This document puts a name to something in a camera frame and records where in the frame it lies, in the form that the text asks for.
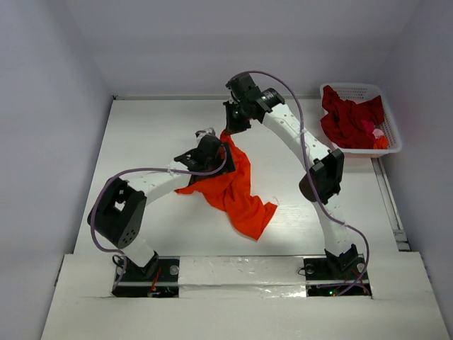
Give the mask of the orange t shirt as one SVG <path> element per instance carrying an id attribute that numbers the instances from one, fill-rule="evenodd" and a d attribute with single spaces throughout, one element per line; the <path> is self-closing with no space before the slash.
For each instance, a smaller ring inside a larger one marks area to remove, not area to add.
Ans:
<path id="1" fill-rule="evenodd" d="M 227 214 L 238 233 L 257 241 L 273 218 L 277 205 L 264 203 L 259 196 L 251 194 L 251 163 L 248 156 L 225 132 L 221 133 L 220 140 L 230 147 L 236 170 L 179 188 L 176 193 L 203 194 L 213 208 Z"/>

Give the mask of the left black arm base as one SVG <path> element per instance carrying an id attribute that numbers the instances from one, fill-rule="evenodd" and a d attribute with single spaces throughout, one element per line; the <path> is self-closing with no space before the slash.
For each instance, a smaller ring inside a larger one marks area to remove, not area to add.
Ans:
<path id="1" fill-rule="evenodd" d="M 161 257 L 147 278 L 129 261 L 112 294 L 117 298 L 177 298 L 179 267 L 179 257 Z"/>

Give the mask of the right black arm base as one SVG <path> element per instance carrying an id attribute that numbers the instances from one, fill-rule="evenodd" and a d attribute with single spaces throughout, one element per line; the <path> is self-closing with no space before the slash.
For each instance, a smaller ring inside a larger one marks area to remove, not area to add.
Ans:
<path id="1" fill-rule="evenodd" d="M 335 297 L 362 274 L 364 264 L 364 257 L 359 256 L 344 271 L 335 272 L 326 257 L 309 257 L 297 273 L 305 277 L 308 297 Z"/>

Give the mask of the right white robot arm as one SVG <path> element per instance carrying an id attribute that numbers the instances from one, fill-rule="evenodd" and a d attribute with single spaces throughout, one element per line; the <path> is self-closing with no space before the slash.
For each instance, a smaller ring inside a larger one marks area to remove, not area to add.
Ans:
<path id="1" fill-rule="evenodd" d="M 257 120 L 274 132 L 301 162 L 306 173 L 299 189 L 318 215 L 325 243 L 326 270 L 335 278 L 343 277 L 358 257 L 338 196 L 344 154 L 316 139 L 304 127 L 302 113 L 293 113 L 273 88 L 261 90 L 249 73 L 232 77 L 226 87 L 231 94 L 231 99 L 224 103 L 226 132 L 244 132 L 251 127 L 252 120 Z"/>

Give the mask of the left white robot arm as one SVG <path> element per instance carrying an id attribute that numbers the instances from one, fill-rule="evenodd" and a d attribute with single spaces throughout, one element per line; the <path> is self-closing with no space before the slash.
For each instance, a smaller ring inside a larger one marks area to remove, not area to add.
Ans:
<path id="1" fill-rule="evenodd" d="M 123 255 L 138 278 L 152 278 L 157 254 L 139 235 L 145 208 L 179 188 L 234 170 L 229 145 L 205 135 L 196 148 L 175 157 L 166 168 L 121 171 L 107 180 L 88 215 L 94 244 Z"/>

